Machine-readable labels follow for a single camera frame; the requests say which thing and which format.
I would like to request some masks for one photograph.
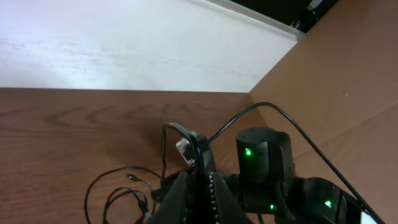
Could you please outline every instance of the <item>white wall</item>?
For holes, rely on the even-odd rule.
[[[0,86],[248,92],[296,43],[184,0],[0,0]]]

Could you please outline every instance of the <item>brown wooden surface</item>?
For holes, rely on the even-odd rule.
[[[100,173],[122,166],[161,173],[162,124],[210,137],[251,103],[240,93],[0,89],[0,223],[85,223],[85,191]],[[220,171],[238,172],[235,134],[263,124],[250,112],[213,143]],[[173,147],[179,138],[169,138],[167,173],[184,167]],[[149,174],[135,174],[159,185]],[[149,193],[125,173],[104,178],[89,197],[93,223],[101,222],[106,197],[121,186]],[[132,223],[139,215],[135,199],[126,196],[108,220]]]

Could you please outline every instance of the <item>brown wall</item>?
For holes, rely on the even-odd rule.
[[[398,223],[397,11],[341,0],[250,92],[288,112],[387,223]],[[290,134],[298,175],[341,185],[283,117],[261,113]]]

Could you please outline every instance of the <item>green led indicator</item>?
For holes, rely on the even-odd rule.
[[[250,155],[251,155],[251,150],[248,149],[248,148],[246,148],[246,155],[247,155],[247,156],[250,156]]]
[[[331,208],[331,201],[327,200],[327,201],[325,202],[325,205],[326,205],[327,207]]]

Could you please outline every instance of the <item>wooden table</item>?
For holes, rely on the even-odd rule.
[[[0,223],[85,223],[83,199],[99,174],[122,166],[161,173],[161,126],[175,122],[210,137],[250,105],[247,94],[160,91],[0,89]],[[213,144],[222,172],[238,172],[234,137],[261,126],[257,111],[243,116]],[[184,168],[168,138],[167,174]],[[159,180],[135,171],[153,187]],[[89,197],[93,223],[116,187],[149,191],[126,172],[110,175]],[[132,196],[109,209],[110,223],[133,223],[140,215]]]

